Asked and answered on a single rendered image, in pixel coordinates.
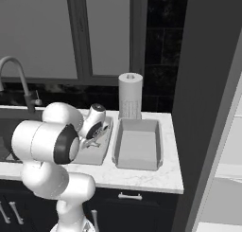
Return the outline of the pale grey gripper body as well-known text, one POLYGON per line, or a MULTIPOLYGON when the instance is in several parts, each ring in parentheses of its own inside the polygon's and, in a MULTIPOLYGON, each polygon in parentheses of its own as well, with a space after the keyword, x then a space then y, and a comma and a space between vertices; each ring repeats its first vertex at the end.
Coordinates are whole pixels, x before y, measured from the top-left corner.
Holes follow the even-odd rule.
POLYGON ((79 131, 79 147, 83 150, 90 146, 99 147, 97 139, 102 136, 108 130, 108 125, 102 123, 96 123, 95 125, 84 124, 79 131))

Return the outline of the grey tupperware container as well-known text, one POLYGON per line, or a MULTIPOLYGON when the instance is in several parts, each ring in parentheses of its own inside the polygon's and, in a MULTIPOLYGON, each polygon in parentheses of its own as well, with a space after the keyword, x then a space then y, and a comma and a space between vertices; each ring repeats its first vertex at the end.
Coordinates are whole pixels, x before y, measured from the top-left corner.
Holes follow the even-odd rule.
POLYGON ((99 147, 89 146, 78 152, 73 164, 101 166, 106 157, 112 135, 113 118, 107 116, 104 125, 107 127, 103 135, 97 139, 99 147))
POLYGON ((114 138, 112 161, 119 169, 158 170, 164 161, 160 121, 121 118, 114 138))

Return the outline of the white paper towel roll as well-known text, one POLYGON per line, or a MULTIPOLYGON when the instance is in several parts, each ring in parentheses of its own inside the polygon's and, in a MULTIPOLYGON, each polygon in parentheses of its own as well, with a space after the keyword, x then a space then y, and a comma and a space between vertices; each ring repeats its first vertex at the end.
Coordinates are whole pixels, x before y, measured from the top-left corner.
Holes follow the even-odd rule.
POLYGON ((143 76, 124 73, 118 77, 119 117, 141 119, 143 76))

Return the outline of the dark drawer front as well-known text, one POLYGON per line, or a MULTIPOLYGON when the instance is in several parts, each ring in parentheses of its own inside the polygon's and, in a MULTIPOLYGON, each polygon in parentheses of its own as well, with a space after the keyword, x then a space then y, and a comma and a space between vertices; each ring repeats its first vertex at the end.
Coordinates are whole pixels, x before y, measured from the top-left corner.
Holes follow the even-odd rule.
POLYGON ((130 190, 130 189, 114 189, 106 187, 98 187, 95 191, 94 198, 97 200, 117 200, 118 194, 123 192, 126 195, 138 195, 143 197, 142 201, 150 204, 156 204, 164 209, 175 209, 179 195, 172 193, 154 192, 154 191, 142 191, 142 190, 130 190))

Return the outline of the dark sink basin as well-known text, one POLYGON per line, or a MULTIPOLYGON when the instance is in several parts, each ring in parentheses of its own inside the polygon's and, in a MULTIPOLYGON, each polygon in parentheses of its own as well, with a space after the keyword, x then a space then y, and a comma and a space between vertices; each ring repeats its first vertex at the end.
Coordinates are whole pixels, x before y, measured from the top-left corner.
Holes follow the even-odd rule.
POLYGON ((22 118, 0 118, 0 161, 11 160, 20 162, 11 147, 11 138, 15 128, 23 121, 22 118))

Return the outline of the dark cupboard door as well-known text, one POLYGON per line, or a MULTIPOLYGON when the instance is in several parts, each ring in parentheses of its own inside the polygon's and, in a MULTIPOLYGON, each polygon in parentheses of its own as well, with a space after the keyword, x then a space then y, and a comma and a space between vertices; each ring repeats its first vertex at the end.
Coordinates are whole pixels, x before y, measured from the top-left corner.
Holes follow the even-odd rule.
POLYGON ((0 213, 0 232, 50 232, 58 222, 56 201, 36 197, 20 181, 0 179, 0 201, 10 219, 5 223, 0 213), (24 225, 18 224, 9 202, 16 203, 24 225))
POLYGON ((104 203, 87 204, 87 214, 93 220, 97 211, 99 232, 171 232, 173 212, 155 206, 104 203))

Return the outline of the grey curved sink tap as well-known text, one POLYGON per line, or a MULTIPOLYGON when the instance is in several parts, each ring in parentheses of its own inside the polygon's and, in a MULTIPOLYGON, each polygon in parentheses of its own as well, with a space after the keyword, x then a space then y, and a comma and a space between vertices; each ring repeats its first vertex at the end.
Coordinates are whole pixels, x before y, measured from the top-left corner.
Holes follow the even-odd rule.
POLYGON ((26 76, 25 76, 25 73, 24 73, 24 69, 23 69, 21 63, 16 58, 14 58, 12 56, 7 56, 7 57, 0 59, 0 92, 4 91, 4 86, 3 86, 3 83, 2 83, 2 72, 3 72, 4 66, 8 62, 12 62, 15 65, 16 70, 17 70, 19 77, 20 77, 21 84, 22 84, 23 89, 24 89, 24 98, 25 98, 27 110, 30 114, 34 114, 35 113, 35 107, 41 106, 42 100, 40 99, 39 94, 36 94, 35 98, 31 96, 30 91, 29 91, 28 86, 27 86, 27 83, 26 83, 26 76))

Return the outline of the grey framed window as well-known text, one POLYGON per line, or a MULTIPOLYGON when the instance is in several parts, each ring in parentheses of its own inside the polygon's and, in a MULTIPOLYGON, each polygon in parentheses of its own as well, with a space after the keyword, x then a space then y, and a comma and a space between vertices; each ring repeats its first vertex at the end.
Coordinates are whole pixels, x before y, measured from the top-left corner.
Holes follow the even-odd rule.
POLYGON ((144 73, 147 0, 0 0, 0 59, 29 83, 116 86, 144 73))

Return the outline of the dark grey fridge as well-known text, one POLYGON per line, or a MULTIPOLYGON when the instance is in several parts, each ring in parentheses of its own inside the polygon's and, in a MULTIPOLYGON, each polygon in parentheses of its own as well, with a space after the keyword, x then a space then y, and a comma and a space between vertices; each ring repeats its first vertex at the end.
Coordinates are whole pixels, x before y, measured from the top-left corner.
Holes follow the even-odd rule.
POLYGON ((172 232, 192 232, 242 71, 242 0, 188 0, 172 110, 184 193, 172 232))

